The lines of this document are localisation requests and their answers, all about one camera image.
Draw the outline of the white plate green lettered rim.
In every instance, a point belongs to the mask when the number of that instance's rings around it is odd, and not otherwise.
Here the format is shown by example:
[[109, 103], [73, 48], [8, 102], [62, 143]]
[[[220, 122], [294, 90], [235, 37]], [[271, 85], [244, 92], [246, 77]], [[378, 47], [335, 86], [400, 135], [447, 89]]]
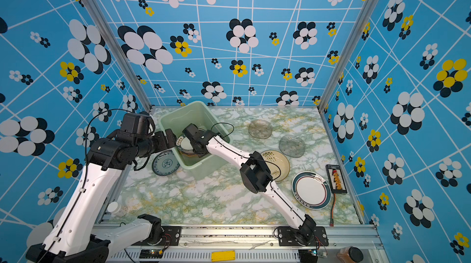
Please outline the white plate green lettered rim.
[[187, 155], [195, 154], [190, 140], [184, 134], [181, 134], [181, 136], [178, 137], [176, 147], [181, 153]]

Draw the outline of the brown jar black lid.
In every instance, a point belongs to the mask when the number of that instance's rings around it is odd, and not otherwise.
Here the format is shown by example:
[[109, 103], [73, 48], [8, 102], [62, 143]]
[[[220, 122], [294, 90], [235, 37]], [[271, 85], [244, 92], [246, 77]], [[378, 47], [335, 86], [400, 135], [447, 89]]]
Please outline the brown jar black lid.
[[363, 252], [357, 247], [342, 248], [336, 256], [341, 263], [361, 263], [364, 260]]

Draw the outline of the clear glass plate far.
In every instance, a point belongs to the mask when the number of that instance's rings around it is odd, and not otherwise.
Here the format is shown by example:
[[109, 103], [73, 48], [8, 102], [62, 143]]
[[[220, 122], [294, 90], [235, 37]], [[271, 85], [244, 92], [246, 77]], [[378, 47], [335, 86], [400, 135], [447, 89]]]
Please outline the clear glass plate far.
[[272, 135], [273, 127], [270, 122], [257, 119], [250, 122], [248, 132], [253, 138], [268, 139]]

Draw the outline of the clear glass plate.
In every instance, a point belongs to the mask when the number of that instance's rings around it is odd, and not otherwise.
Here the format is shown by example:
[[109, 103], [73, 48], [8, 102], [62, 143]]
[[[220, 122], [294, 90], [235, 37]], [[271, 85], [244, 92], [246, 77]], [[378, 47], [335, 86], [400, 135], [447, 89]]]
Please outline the clear glass plate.
[[279, 150], [286, 156], [299, 158], [305, 153], [305, 142], [293, 135], [284, 135], [278, 144]]
[[272, 135], [273, 127], [270, 122], [257, 119], [250, 122], [248, 132], [253, 138], [268, 139]]

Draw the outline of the beige bowl plate with leaves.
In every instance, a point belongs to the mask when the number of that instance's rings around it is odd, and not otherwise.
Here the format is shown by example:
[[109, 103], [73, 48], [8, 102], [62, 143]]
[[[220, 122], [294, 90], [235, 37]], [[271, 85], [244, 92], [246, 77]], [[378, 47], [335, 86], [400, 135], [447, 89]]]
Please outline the beige bowl plate with leaves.
[[261, 156], [269, 167], [273, 180], [282, 181], [289, 175], [291, 166], [284, 154], [276, 150], [268, 150], [262, 152]]

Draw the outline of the white plate striped green rim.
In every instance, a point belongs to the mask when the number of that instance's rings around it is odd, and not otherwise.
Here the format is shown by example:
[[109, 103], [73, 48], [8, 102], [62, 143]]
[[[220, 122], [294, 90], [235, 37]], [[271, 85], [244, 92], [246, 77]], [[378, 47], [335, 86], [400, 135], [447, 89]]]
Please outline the white plate striped green rim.
[[292, 180], [295, 199], [305, 208], [321, 210], [328, 206], [332, 193], [327, 181], [315, 172], [300, 172]]

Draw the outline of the yellow tag on rail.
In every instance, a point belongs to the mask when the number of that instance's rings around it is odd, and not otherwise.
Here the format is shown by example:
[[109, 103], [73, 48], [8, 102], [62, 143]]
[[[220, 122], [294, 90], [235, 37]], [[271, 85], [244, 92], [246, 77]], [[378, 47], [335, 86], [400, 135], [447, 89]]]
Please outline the yellow tag on rail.
[[236, 252], [234, 250], [213, 252], [210, 259], [212, 263], [234, 261], [236, 259]]

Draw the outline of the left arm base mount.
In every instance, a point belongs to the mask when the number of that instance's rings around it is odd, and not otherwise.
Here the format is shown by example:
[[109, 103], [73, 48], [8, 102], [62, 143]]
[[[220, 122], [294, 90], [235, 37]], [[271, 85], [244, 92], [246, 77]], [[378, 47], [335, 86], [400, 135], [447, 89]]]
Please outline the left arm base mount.
[[181, 226], [162, 226], [161, 232], [162, 232], [162, 236], [157, 243], [158, 246], [174, 247], [179, 244], [180, 238], [182, 236]]

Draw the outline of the aluminium front rail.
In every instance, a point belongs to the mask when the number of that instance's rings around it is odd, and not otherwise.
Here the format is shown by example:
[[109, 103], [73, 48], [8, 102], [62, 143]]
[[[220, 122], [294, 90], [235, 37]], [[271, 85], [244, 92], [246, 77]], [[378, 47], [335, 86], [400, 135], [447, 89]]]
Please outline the aluminium front rail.
[[273, 231], [276, 224], [189, 224], [181, 226], [177, 246], [151, 246], [138, 242], [110, 256], [110, 263], [209, 263], [217, 251], [235, 251], [235, 263], [337, 263], [337, 253], [357, 247], [365, 263], [387, 263], [384, 245], [375, 227], [340, 225], [326, 229], [328, 247], [280, 247]]

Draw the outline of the light green plastic bin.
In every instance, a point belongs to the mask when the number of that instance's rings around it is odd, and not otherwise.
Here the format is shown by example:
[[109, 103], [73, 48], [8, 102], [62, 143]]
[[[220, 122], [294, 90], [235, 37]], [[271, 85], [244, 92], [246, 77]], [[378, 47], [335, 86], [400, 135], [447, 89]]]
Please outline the light green plastic bin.
[[[159, 119], [160, 128], [162, 130], [172, 130], [177, 137], [183, 135], [184, 129], [190, 124], [194, 124], [202, 130], [211, 129], [213, 132], [224, 136], [224, 141], [228, 143], [233, 142], [232, 138], [227, 136], [229, 131], [226, 126], [220, 124], [217, 117], [201, 101], [192, 102], [185, 107], [180, 107]], [[174, 148], [173, 152], [182, 168], [189, 171], [196, 179], [209, 176], [227, 164], [222, 158], [212, 154], [199, 158], [184, 156], [177, 148]]]

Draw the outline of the black battery charger box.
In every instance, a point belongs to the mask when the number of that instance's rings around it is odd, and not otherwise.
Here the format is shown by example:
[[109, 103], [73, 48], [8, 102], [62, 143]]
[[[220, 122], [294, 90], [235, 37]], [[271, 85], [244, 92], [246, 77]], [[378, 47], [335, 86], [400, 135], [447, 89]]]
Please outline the black battery charger box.
[[326, 165], [328, 180], [333, 194], [347, 194], [347, 187], [342, 176], [341, 166], [339, 165]]

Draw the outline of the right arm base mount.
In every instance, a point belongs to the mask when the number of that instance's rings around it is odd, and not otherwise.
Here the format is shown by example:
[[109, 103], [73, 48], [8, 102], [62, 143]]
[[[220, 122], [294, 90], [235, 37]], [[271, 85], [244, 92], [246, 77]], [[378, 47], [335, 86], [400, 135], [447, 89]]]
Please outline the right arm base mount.
[[329, 240], [326, 229], [317, 226], [314, 232], [315, 238], [311, 239], [308, 245], [303, 245], [296, 240], [295, 230], [289, 226], [278, 226], [273, 231], [274, 237], [278, 240], [280, 247], [328, 247]]

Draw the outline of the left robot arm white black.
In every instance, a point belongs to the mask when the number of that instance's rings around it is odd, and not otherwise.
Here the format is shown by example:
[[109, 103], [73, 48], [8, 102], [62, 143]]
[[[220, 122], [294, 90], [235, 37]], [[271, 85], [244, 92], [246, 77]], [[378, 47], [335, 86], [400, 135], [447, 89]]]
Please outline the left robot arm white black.
[[141, 215], [109, 234], [93, 234], [95, 221], [110, 190], [136, 158], [175, 146], [172, 130], [157, 131], [147, 113], [126, 113], [121, 127], [96, 140], [85, 153], [85, 167], [71, 200], [51, 233], [26, 252], [34, 263], [104, 263], [137, 242], [157, 245], [167, 239], [161, 220]]

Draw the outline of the white orange vitamin bottle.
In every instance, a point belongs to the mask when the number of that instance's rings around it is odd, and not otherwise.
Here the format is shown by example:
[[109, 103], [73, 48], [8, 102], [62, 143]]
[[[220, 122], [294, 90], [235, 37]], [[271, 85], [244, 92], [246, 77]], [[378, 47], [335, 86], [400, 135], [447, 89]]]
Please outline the white orange vitamin bottle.
[[107, 212], [116, 217], [124, 217], [127, 214], [127, 208], [115, 201], [107, 206]]

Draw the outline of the yellow dotted plate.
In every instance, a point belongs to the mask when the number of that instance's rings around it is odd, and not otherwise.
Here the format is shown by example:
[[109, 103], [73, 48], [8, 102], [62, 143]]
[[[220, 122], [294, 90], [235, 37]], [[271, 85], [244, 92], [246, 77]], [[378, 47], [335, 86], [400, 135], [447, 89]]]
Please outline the yellow dotted plate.
[[183, 157], [200, 158], [197, 154], [186, 154], [186, 153], [183, 153], [183, 152], [179, 152], [179, 153]]

